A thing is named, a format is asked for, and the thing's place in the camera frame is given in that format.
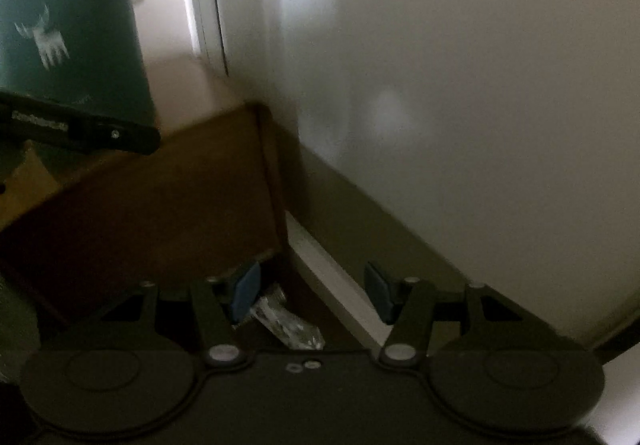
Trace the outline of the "clear plastic wrapper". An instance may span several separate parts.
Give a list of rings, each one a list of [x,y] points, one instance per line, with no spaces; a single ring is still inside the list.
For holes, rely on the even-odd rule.
[[[326,340],[320,329],[293,314],[286,307],[286,296],[280,287],[257,300],[234,300],[231,304],[236,327],[258,321],[290,350],[322,351]]]

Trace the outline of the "white wardrobe door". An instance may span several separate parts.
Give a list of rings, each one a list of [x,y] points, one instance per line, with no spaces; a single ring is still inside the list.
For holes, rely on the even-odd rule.
[[[231,78],[469,278],[597,338],[639,303],[639,0],[218,0]]]

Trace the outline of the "teal trash bin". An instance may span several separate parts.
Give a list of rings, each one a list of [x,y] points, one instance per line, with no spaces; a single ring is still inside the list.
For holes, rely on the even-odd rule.
[[[1,0],[1,87],[100,116],[154,122],[131,0]]]

